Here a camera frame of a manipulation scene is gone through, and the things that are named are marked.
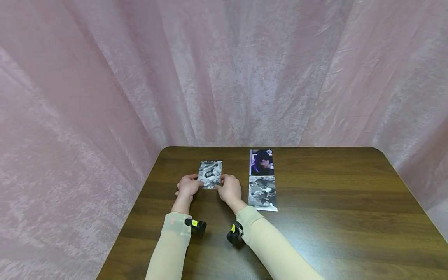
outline person with dark hair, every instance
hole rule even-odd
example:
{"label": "person with dark hair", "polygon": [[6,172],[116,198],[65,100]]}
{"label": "person with dark hair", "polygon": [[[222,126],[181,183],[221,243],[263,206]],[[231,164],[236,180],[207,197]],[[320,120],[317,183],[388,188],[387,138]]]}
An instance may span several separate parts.
{"label": "person with dark hair", "polygon": [[271,150],[258,150],[252,163],[252,175],[274,175],[274,162],[269,152]]}

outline pink curtain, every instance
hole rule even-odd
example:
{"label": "pink curtain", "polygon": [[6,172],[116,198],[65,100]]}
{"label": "pink curtain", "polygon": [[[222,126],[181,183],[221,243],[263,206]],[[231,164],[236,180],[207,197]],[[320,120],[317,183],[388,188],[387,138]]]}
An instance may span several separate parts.
{"label": "pink curtain", "polygon": [[0,2],[0,271],[94,278],[166,146],[374,146],[448,238],[446,0]]}

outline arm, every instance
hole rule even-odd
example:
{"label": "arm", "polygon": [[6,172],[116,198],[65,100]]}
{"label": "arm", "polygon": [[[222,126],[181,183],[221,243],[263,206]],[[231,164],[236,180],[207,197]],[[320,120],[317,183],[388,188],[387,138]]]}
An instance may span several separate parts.
{"label": "arm", "polygon": [[224,185],[216,186],[243,226],[244,242],[254,251],[275,280],[323,280],[291,243],[252,206],[241,200],[240,182],[235,176],[223,175]]}
{"label": "arm", "polygon": [[197,175],[182,177],[177,184],[177,199],[171,213],[165,216],[162,234],[152,253],[145,280],[176,280],[182,277],[185,253],[190,243],[191,227],[184,224],[189,215],[190,204],[203,182],[193,180]]}

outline wrist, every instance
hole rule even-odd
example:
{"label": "wrist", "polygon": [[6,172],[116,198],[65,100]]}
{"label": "wrist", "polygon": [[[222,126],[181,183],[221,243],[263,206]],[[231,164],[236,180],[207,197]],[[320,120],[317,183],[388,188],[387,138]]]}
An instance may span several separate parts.
{"label": "wrist", "polygon": [[191,197],[189,195],[179,194],[171,208],[171,212],[190,214]]}
{"label": "wrist", "polygon": [[244,202],[241,198],[232,199],[226,202],[233,213],[236,215],[240,210],[247,206],[246,202]]}

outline photo of person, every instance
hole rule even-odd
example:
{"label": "photo of person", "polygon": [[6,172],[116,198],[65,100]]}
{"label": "photo of person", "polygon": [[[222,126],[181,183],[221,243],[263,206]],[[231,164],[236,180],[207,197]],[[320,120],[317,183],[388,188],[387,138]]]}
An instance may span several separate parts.
{"label": "photo of person", "polygon": [[249,176],[249,205],[257,210],[278,211],[275,178]]}
{"label": "photo of person", "polygon": [[213,189],[215,185],[221,184],[221,173],[223,170],[222,160],[204,160],[199,167],[198,181],[203,181],[203,189]]}
{"label": "photo of person", "polygon": [[272,150],[250,150],[249,175],[274,175]]}

